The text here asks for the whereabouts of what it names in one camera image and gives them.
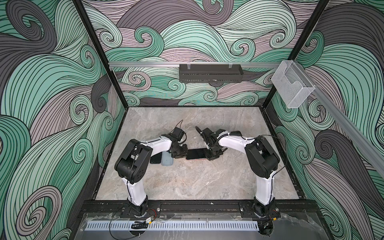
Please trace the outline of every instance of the wire mesh file holder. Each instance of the wire mesh file holder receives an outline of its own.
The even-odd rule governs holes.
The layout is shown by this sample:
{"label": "wire mesh file holder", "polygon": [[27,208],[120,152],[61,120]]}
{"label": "wire mesh file holder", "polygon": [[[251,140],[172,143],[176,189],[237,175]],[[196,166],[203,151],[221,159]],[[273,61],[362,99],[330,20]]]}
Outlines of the wire mesh file holder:
{"label": "wire mesh file holder", "polygon": [[284,60],[272,76],[272,83],[287,108],[300,107],[314,91],[314,84],[311,83],[311,86],[306,86],[292,68],[294,65],[299,64],[291,60]]}

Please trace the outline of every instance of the smartphone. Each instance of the smartphone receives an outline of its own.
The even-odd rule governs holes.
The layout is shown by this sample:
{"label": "smartphone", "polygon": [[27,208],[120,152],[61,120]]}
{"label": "smartphone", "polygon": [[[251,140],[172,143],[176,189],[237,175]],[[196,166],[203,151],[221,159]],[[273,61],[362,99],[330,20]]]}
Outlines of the smartphone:
{"label": "smartphone", "polygon": [[151,157],[151,159],[149,160],[149,163],[150,164],[160,164],[162,158],[163,158],[163,153],[159,152],[158,154],[155,154]]}
{"label": "smartphone", "polygon": [[188,149],[187,160],[207,159],[205,157],[205,148]]}

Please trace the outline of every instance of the horizontal metal bar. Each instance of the horizontal metal bar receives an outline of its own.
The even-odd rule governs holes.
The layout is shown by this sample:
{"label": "horizontal metal bar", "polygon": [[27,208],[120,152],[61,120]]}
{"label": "horizontal metal bar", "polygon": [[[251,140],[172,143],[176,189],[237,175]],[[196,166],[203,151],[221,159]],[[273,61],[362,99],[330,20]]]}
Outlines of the horizontal metal bar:
{"label": "horizontal metal bar", "polygon": [[180,64],[240,64],[242,68],[277,68],[280,62],[157,62],[157,61],[112,61],[112,68],[178,68]]}
{"label": "horizontal metal bar", "polygon": [[[292,65],[293,70],[307,86],[312,86],[312,79],[304,68],[297,64]],[[358,147],[361,154],[369,161],[376,171],[384,177],[384,157],[372,145],[372,143],[362,134],[355,124],[329,99],[319,86],[314,86],[312,92],[323,104],[333,119],[339,124],[344,132],[350,137],[352,142]]]}

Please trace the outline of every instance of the swirl patterned wall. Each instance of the swirl patterned wall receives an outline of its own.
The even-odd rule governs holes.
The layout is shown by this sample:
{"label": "swirl patterned wall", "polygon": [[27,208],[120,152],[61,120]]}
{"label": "swirl patterned wall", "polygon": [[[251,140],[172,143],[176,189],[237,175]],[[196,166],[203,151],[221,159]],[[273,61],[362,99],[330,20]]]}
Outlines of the swirl patterned wall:
{"label": "swirl patterned wall", "polygon": [[[331,2],[297,61],[384,155],[383,6],[375,0]],[[369,159],[314,96],[298,109],[287,109],[278,94],[272,103],[275,131],[335,239],[382,240],[384,180]]]}
{"label": "swirl patterned wall", "polygon": [[72,0],[0,4],[2,239],[68,239],[124,109]]}
{"label": "swirl patterned wall", "polygon": [[[109,61],[286,60],[317,0],[83,0]],[[261,105],[271,69],[184,84],[176,68],[115,68],[129,105]]]}

